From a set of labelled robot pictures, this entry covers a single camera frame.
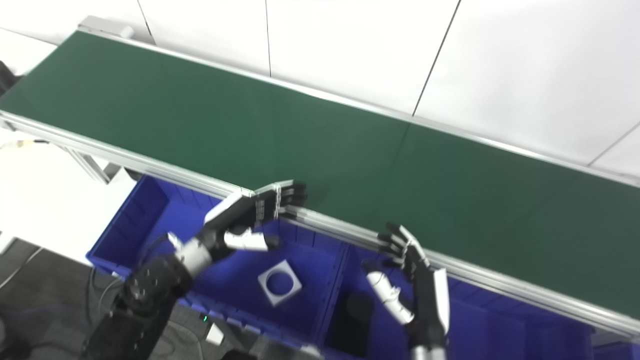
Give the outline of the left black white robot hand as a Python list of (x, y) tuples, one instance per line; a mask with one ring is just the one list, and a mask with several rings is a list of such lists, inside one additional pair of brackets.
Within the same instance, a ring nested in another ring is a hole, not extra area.
[(211, 262), (219, 262), (237, 249), (266, 252), (278, 249), (278, 235), (257, 232), (256, 228), (279, 217), (292, 217), (288, 207), (302, 207), (307, 199), (306, 183), (285, 180), (254, 191), (236, 191), (205, 215), (205, 223), (195, 239), (208, 250)]

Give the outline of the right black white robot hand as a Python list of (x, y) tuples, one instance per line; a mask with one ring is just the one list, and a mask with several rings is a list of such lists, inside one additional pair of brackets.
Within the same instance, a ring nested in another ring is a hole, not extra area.
[[(432, 266), (418, 238), (405, 226), (389, 222), (386, 228), (377, 238), (391, 258), (385, 263), (364, 260), (366, 280), (387, 312), (405, 327), (410, 348), (445, 351), (451, 316), (447, 271)], [(402, 271), (412, 286), (412, 303), (402, 300), (402, 290), (392, 284), (383, 266)]]

